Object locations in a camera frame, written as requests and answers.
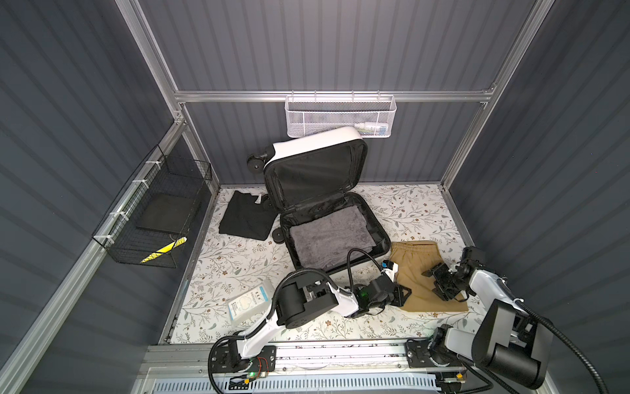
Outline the tan shorts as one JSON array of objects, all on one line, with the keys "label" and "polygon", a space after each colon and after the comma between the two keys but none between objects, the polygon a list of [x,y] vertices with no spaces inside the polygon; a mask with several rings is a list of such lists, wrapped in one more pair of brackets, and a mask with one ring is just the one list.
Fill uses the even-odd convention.
[{"label": "tan shorts", "polygon": [[441,300],[433,290],[431,277],[423,273],[443,263],[438,245],[434,241],[393,242],[390,261],[399,267],[396,281],[408,287],[411,295],[401,309],[409,313],[464,313],[469,310],[466,302]]}]

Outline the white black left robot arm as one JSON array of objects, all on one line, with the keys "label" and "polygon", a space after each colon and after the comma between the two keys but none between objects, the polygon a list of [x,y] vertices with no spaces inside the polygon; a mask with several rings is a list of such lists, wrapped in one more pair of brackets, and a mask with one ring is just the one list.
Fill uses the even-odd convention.
[{"label": "white black left robot arm", "polygon": [[320,269],[299,269],[279,283],[267,313],[252,328],[224,338],[227,355],[219,356],[215,350],[209,359],[242,370],[284,329],[302,327],[331,311],[355,319],[370,315],[375,308],[402,307],[411,295],[408,287],[394,282],[390,269],[358,288],[344,288]]}]

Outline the white hard-shell suitcase black lining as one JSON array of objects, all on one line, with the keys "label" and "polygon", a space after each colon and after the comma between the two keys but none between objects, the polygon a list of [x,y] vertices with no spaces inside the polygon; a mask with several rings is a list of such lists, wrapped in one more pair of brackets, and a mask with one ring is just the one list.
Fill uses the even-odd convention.
[{"label": "white hard-shell suitcase black lining", "polygon": [[367,221],[367,229],[377,244],[371,251],[350,249],[346,261],[333,269],[336,274],[386,255],[390,237],[368,202],[354,192],[364,170],[368,145],[351,126],[267,146],[262,154],[252,154],[247,167],[262,175],[267,195],[280,215],[274,231],[284,244],[296,269],[298,260],[290,229],[326,217],[343,208],[357,206]]}]

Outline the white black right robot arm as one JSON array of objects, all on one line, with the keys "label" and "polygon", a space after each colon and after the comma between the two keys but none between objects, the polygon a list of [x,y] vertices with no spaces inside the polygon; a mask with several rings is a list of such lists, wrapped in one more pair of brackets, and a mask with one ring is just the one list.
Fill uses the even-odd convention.
[{"label": "white black right robot arm", "polygon": [[449,325],[439,327],[428,345],[434,364],[448,365],[459,356],[479,369],[500,375],[529,389],[544,383],[553,334],[517,305],[503,277],[485,269],[485,252],[464,248],[455,270],[445,263],[423,273],[441,300],[454,300],[464,292],[477,297],[486,314],[476,333]]}]

